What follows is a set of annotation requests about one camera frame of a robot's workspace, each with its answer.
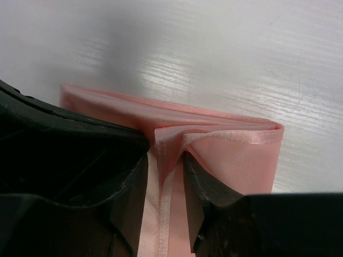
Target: black plastic part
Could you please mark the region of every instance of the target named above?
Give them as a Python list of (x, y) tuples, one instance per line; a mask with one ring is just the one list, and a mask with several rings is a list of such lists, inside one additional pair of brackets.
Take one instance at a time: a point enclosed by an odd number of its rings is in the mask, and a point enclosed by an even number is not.
[(196, 257), (343, 256), (343, 194), (242, 196), (184, 154)]
[(0, 81), (0, 256), (136, 256), (148, 149)]

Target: satin ribbon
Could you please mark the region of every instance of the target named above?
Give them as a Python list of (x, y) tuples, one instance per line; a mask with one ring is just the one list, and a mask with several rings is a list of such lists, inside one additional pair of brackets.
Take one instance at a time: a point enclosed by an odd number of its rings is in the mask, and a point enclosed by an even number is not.
[(145, 133), (151, 149), (139, 257), (190, 252), (181, 154), (242, 194), (270, 193), (284, 127), (267, 119), (61, 86), (61, 107)]

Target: pink fabric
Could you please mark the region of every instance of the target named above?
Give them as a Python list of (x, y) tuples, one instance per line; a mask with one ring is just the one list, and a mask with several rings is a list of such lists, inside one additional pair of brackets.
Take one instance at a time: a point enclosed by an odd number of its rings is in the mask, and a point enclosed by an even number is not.
[(61, 107), (141, 130), (149, 175), (139, 257), (190, 253), (181, 154), (243, 194), (272, 189), (284, 127), (266, 119), (62, 85)]

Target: pink cloth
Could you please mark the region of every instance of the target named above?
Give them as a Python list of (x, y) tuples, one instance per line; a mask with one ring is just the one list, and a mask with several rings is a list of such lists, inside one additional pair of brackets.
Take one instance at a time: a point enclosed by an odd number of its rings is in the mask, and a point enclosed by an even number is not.
[(194, 256), (180, 160), (184, 151), (242, 194), (271, 192), (284, 133), (278, 123), (69, 85), (62, 85), (61, 107), (141, 130), (149, 138), (139, 257)]

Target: white table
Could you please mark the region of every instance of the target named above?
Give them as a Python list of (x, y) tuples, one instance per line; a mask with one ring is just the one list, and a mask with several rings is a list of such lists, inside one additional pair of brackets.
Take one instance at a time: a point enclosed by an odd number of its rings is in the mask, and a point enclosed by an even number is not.
[(0, 78), (52, 104), (69, 82), (269, 118), (274, 192), (343, 190), (342, 1), (2, 0)]

